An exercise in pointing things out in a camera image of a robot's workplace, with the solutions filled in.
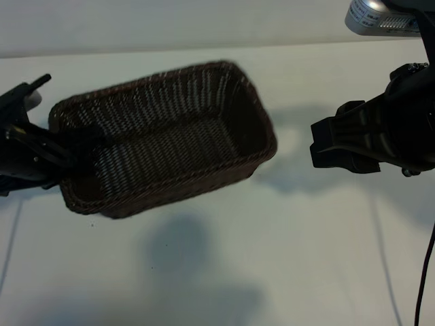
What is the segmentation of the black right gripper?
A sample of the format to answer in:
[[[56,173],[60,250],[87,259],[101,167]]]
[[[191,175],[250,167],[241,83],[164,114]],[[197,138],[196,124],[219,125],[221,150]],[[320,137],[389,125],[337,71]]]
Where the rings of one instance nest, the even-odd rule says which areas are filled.
[[[311,126],[311,159],[315,168],[344,168],[378,173],[377,160],[391,158],[391,140],[402,160],[403,175],[434,169],[434,69],[428,63],[405,64],[391,72],[381,94]]]

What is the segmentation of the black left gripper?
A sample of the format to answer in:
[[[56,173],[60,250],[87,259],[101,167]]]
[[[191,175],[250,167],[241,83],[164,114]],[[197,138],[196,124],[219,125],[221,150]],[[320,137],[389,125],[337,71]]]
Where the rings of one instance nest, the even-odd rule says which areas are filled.
[[[10,124],[10,188],[48,189],[89,163],[92,153],[114,144],[100,126],[52,132],[30,122]]]

